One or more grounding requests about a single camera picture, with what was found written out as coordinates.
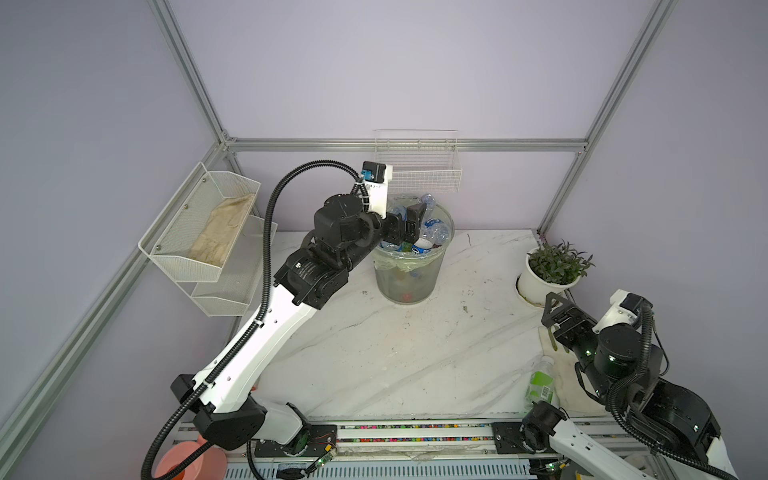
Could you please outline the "clear bottle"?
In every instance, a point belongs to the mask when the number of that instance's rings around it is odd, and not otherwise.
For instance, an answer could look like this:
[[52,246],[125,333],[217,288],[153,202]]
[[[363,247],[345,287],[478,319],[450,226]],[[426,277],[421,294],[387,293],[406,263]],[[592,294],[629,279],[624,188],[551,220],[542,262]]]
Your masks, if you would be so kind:
[[436,206],[436,200],[430,193],[425,193],[419,197],[419,202],[426,206],[427,210],[433,210]]

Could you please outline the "blue label water bottle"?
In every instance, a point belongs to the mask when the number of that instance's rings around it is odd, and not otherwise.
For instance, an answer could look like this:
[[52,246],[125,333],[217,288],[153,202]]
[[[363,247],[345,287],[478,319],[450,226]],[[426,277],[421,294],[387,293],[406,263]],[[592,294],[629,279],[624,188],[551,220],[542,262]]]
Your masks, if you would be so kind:
[[441,219],[431,218],[422,225],[421,236],[432,246],[442,246],[452,238],[452,230]]

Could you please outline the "pepsi bottle blue cap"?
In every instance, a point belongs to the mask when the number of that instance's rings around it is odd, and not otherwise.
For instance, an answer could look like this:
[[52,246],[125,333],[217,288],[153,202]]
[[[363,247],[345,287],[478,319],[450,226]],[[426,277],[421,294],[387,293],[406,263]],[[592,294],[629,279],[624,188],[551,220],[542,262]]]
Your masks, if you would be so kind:
[[411,252],[416,255],[425,255],[432,251],[433,243],[426,238],[419,238],[411,247]]

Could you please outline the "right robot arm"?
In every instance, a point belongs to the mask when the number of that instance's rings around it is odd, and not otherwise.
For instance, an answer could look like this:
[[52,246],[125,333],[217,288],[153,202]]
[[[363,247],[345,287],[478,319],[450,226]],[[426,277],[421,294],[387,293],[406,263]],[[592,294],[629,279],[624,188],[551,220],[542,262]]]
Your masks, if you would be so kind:
[[[652,342],[656,328],[648,300],[618,290],[606,314],[595,320],[567,298],[548,293],[542,324],[575,354],[576,378],[585,394],[651,453],[669,458],[678,478],[735,478],[720,426],[707,403],[662,376],[667,357]],[[520,433],[529,451],[552,450],[597,478],[647,476],[547,402],[534,404]]]

